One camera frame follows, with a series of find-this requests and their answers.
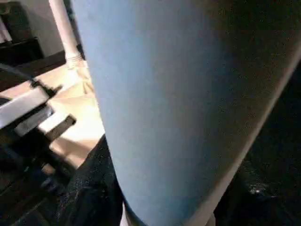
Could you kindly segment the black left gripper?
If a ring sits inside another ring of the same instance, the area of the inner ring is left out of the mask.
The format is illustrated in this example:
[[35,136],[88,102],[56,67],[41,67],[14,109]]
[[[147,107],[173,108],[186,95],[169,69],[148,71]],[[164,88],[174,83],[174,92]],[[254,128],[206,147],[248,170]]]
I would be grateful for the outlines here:
[[50,148],[56,138],[48,134],[0,136],[1,160],[12,163],[18,170],[16,178],[1,190],[12,192],[20,182],[51,194],[63,194],[72,176],[72,166]]

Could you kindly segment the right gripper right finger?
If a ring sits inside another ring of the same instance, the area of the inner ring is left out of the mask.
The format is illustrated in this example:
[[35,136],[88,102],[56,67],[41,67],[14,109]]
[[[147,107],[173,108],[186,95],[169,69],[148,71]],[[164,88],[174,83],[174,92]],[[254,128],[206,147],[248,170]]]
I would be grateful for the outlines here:
[[239,167],[214,210],[218,226],[299,226],[301,199],[273,191],[249,162]]

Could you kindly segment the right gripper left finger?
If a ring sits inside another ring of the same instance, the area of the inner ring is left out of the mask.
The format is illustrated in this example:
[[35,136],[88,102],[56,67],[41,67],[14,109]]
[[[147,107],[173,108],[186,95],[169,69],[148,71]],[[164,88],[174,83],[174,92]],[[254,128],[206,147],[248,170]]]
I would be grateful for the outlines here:
[[102,136],[76,170],[57,209],[59,226],[118,226],[123,195]]

